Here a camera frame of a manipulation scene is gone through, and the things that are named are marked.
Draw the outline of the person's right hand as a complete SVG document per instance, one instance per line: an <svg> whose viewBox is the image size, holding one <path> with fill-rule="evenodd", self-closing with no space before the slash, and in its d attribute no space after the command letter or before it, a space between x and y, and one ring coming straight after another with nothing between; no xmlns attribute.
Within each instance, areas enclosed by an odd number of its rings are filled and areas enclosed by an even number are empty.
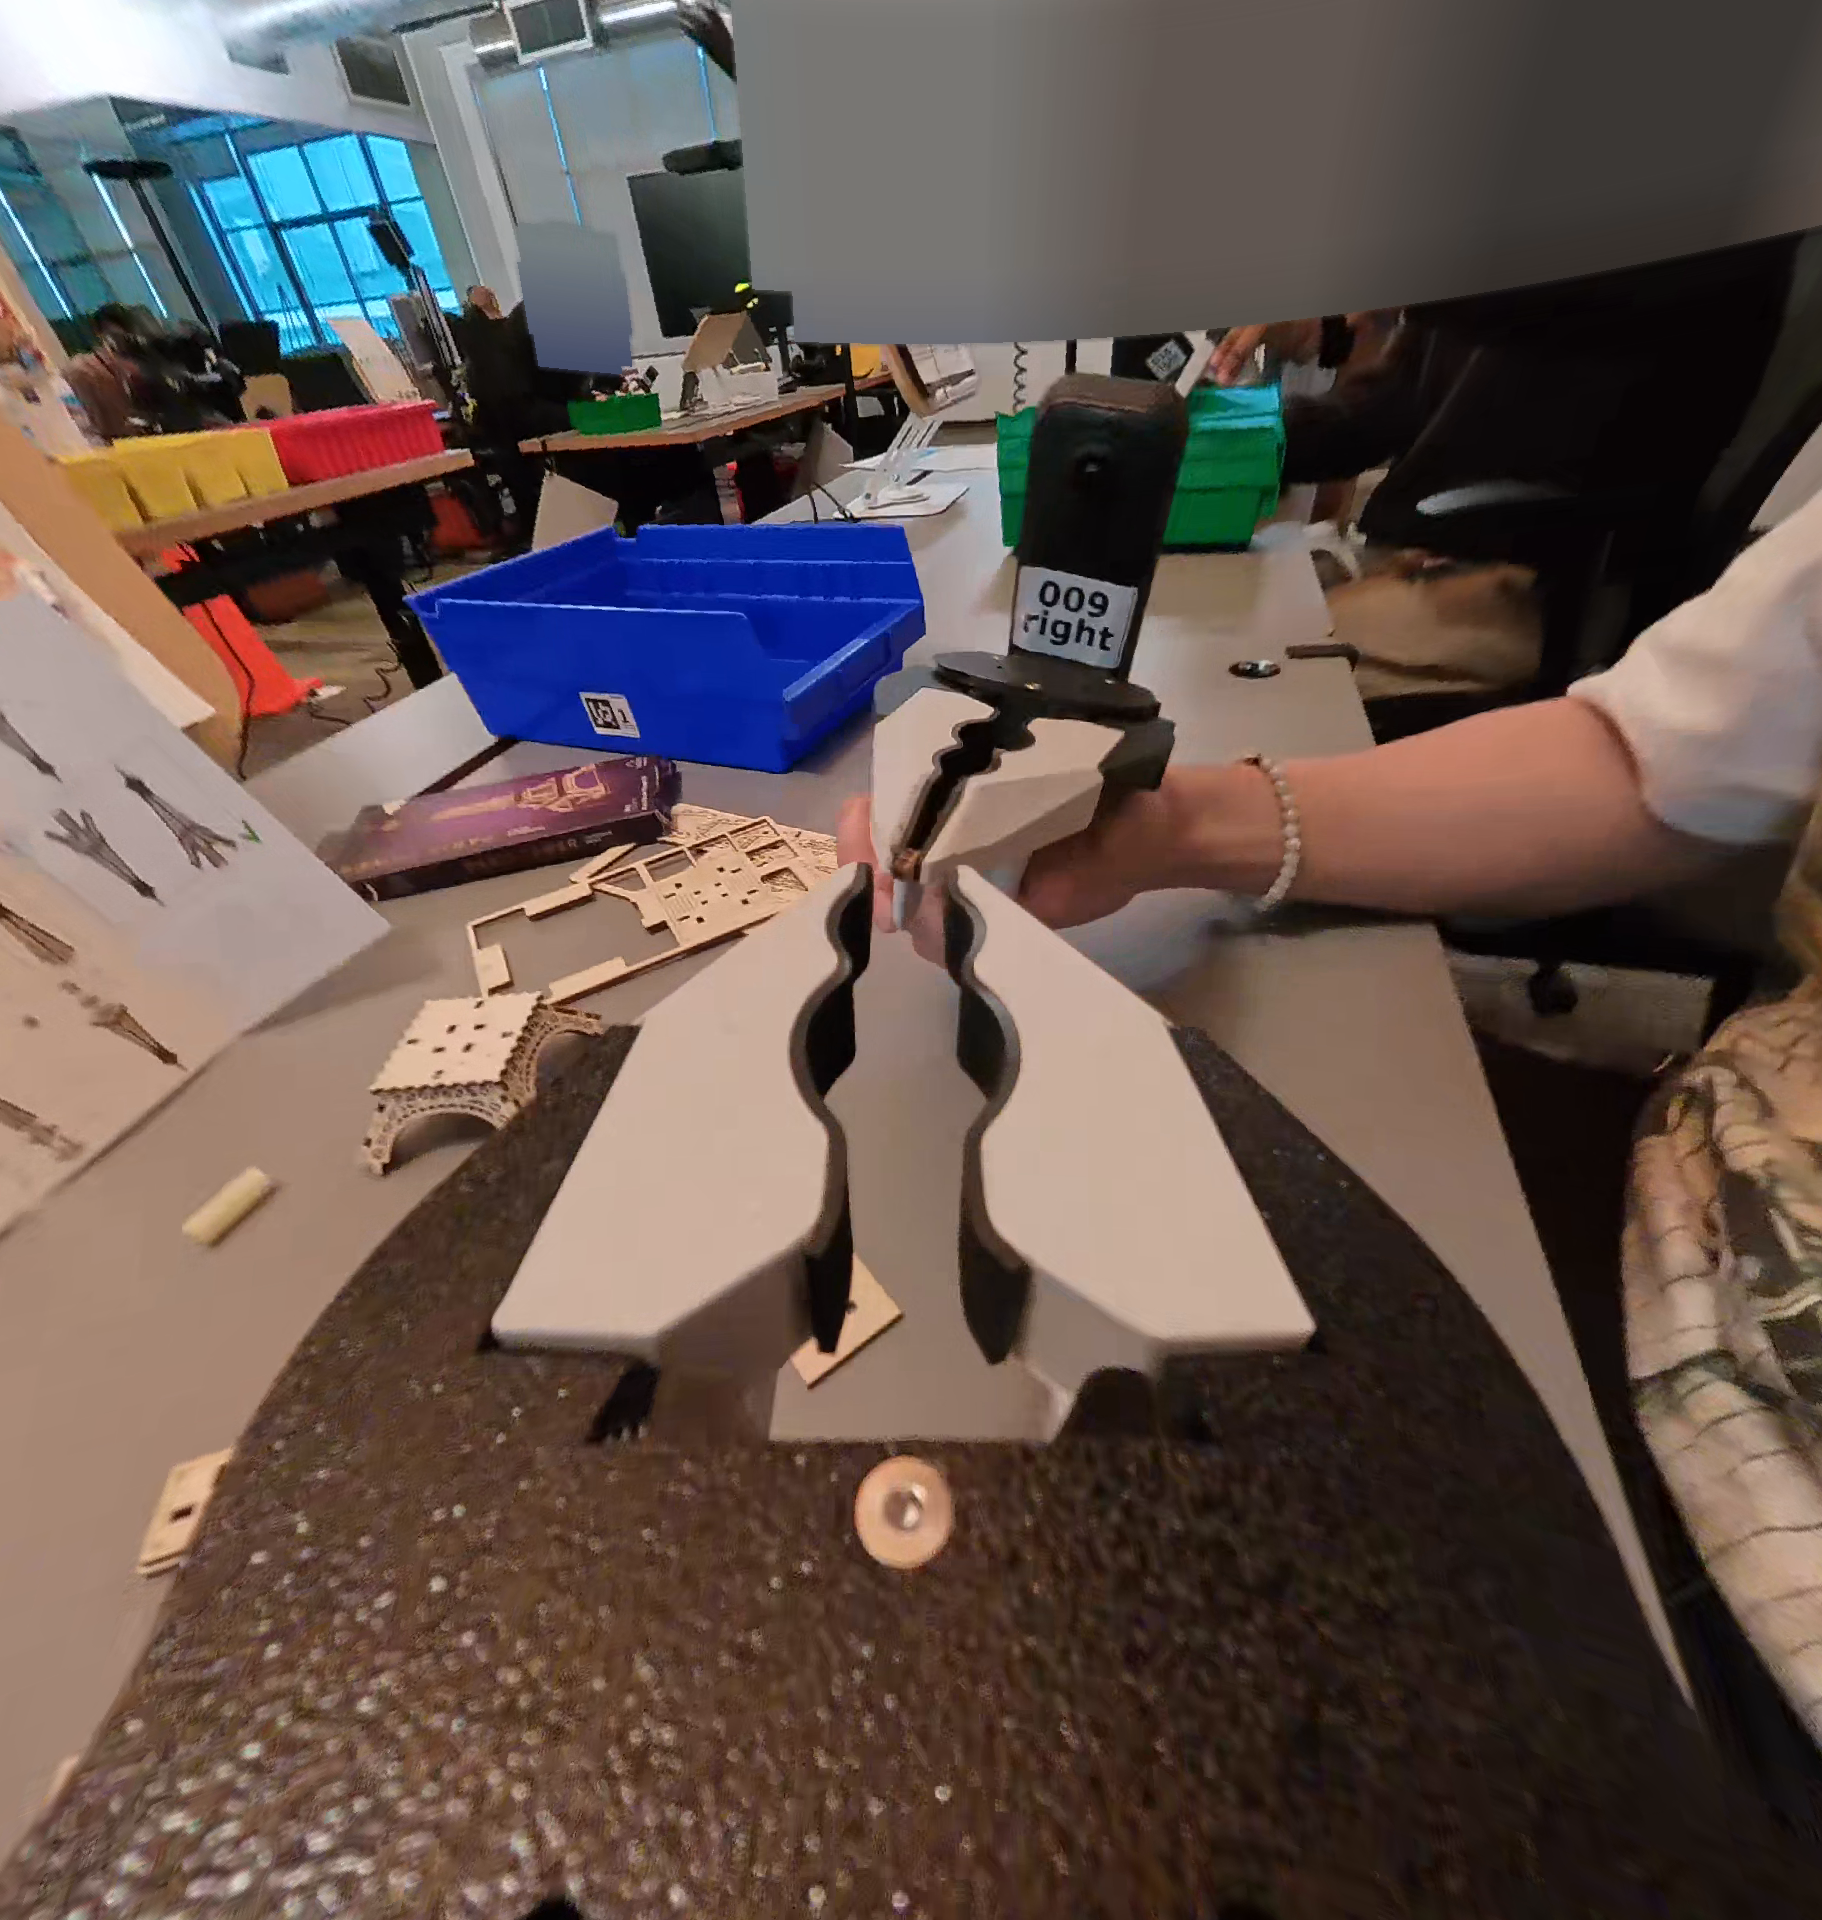
<svg viewBox="0 0 1822 1920"><path fill-rule="evenodd" d="M1158 893L1273 900L1302 857L1300 809L1261 760L1176 764L1034 853L1005 893L1047 927L1069 929Z"/></svg>

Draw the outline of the red plastic bin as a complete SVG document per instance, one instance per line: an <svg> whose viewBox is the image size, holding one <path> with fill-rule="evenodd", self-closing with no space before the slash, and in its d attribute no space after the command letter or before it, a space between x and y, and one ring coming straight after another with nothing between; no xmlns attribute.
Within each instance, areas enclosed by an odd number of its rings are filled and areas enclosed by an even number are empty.
<svg viewBox="0 0 1822 1920"><path fill-rule="evenodd" d="M265 432L292 489L445 452L437 406L422 399L275 418Z"/></svg>

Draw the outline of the green plastic bin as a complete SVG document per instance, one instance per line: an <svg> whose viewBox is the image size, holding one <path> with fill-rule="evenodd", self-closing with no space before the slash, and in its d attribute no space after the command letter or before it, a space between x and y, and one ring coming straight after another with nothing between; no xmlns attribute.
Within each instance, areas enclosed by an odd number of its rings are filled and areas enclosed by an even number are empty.
<svg viewBox="0 0 1822 1920"><path fill-rule="evenodd" d="M1176 553L1244 549L1276 515L1283 462L1283 399L1276 384L1187 397L1189 434L1163 526Z"/></svg>

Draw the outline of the empty wooden frame sheet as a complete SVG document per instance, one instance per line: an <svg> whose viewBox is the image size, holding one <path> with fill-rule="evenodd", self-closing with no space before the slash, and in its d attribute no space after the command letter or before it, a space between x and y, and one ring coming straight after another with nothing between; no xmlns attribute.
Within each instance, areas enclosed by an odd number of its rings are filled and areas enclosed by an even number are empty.
<svg viewBox="0 0 1822 1920"><path fill-rule="evenodd" d="M503 918L537 921L586 907L594 897L631 905L643 929L666 933L666 943L640 958L608 958L559 974L541 989L541 1000L567 1004L619 983L659 973L689 956L718 947L786 908L789 900L770 892L752 868L713 868L689 854L631 863L621 877L575 878L547 896L516 902L466 924L466 947L482 996L514 991L514 968L499 943L485 938Z"/></svg>

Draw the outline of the small square wooden piece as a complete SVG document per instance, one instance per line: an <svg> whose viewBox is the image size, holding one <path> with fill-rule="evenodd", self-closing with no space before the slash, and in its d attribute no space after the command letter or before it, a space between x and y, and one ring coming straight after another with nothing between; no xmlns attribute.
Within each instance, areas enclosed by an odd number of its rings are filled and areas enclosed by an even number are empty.
<svg viewBox="0 0 1822 1920"><path fill-rule="evenodd" d="M791 1370L805 1388L814 1388L900 1319L898 1302L880 1287L864 1257L854 1255L848 1305L834 1348L822 1346L811 1334L793 1350Z"/></svg>

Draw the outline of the blue plastic bin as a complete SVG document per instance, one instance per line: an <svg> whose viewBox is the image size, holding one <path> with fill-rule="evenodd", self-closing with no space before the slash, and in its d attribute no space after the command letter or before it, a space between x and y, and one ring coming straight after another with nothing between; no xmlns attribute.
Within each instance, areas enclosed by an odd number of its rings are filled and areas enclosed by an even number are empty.
<svg viewBox="0 0 1822 1920"><path fill-rule="evenodd" d="M784 773L924 637L900 525L647 525L409 597L497 737Z"/></svg>

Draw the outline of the wooden four-pad square frame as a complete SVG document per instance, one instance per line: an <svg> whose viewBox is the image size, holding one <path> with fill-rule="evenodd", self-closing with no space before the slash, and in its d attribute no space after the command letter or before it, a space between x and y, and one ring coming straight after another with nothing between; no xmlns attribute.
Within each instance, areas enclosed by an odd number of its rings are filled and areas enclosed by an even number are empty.
<svg viewBox="0 0 1822 1920"><path fill-rule="evenodd" d="M232 1448L204 1452L177 1461L167 1472L139 1542L136 1559L139 1577L167 1575L185 1561L232 1455Z"/></svg>

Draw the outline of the paper instruction sheet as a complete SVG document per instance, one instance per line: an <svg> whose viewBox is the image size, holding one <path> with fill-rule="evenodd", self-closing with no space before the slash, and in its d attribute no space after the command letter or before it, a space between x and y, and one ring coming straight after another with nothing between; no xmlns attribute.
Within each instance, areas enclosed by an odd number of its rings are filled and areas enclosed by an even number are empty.
<svg viewBox="0 0 1822 1920"><path fill-rule="evenodd" d="M0 549L0 1237L386 932Z"/></svg>

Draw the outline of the purple puzzle box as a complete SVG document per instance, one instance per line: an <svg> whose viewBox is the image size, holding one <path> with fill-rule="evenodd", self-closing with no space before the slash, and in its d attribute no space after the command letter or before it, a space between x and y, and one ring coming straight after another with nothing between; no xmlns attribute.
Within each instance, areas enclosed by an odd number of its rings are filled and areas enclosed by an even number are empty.
<svg viewBox="0 0 1822 1920"><path fill-rule="evenodd" d="M315 853L367 900L419 897L650 846L663 839L681 800L683 773L675 762L621 757L367 806L323 835Z"/></svg>

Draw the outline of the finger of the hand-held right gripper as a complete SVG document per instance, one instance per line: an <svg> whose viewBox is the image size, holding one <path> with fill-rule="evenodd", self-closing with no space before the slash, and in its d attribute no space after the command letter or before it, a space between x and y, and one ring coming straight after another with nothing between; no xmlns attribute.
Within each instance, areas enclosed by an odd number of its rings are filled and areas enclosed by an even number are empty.
<svg viewBox="0 0 1822 1920"><path fill-rule="evenodd" d="M946 809L938 835L925 857L950 851L981 851L974 868L998 883L1023 875L1039 849L1091 822L1103 789L1111 727L1073 718L1034 718L1027 741L1002 746L992 762L968 778ZM924 865L924 893L938 890L950 872Z"/></svg>
<svg viewBox="0 0 1822 1920"><path fill-rule="evenodd" d="M918 683L884 708L872 732L870 851L875 877L983 865L981 851L925 857L960 786L998 752L996 707L964 690Z"/></svg>

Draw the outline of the black office chair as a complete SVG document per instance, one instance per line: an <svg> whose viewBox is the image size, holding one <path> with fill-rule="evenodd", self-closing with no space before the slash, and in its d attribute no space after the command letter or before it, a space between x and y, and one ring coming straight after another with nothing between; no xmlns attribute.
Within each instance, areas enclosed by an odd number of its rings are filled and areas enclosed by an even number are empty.
<svg viewBox="0 0 1822 1920"><path fill-rule="evenodd" d="M1822 226L1802 236L1779 341L1735 442L1720 457L1682 550L1623 594L1614 638L1639 637L1659 614L1704 591L1755 537L1757 517L1822 421ZM1576 968L1675 973L1710 981L1701 1028L1735 1011L1767 965L1769 897L1784 854L1741 854L1735 877L1654 900L1537 924L1452 924L1452 947L1527 961L1525 996L1542 1017L1579 1002Z"/></svg>

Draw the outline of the black monitor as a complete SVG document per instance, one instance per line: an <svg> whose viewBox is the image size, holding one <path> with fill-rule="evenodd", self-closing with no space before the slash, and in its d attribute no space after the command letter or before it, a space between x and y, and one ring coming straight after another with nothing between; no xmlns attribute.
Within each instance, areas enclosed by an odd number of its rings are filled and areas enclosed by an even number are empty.
<svg viewBox="0 0 1822 1920"><path fill-rule="evenodd" d="M686 339L738 310L755 279L741 171L631 176L628 196L661 335Z"/></svg>

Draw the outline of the white laptop stand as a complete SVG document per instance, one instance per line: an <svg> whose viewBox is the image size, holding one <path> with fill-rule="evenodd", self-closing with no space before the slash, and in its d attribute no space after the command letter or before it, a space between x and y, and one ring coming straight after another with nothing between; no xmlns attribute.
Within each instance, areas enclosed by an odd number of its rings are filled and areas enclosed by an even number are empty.
<svg viewBox="0 0 1822 1920"><path fill-rule="evenodd" d="M907 416L895 436L867 466L864 483L843 511L862 522L910 522L948 515L968 491L968 479L931 466L948 411Z"/></svg>

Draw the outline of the wooden tower base model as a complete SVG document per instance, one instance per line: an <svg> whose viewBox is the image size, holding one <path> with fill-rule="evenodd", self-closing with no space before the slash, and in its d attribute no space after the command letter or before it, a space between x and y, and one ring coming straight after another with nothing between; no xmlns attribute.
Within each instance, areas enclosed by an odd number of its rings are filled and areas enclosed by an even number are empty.
<svg viewBox="0 0 1822 1920"><path fill-rule="evenodd" d="M556 1004L543 991L427 1000L368 1082L364 1170L390 1172L400 1142L427 1123L503 1131L536 1102L543 1055L566 1036L603 1033L596 1013Z"/></svg>

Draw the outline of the person's patterned garment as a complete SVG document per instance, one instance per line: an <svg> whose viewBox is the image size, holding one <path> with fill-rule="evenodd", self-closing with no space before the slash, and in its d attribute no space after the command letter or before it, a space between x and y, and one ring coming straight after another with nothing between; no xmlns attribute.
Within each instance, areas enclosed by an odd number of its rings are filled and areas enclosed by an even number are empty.
<svg viewBox="0 0 1822 1920"><path fill-rule="evenodd" d="M1822 1761L1822 826L1781 896L1791 987L1726 1020L1633 1153L1633 1409L1715 1593Z"/></svg>

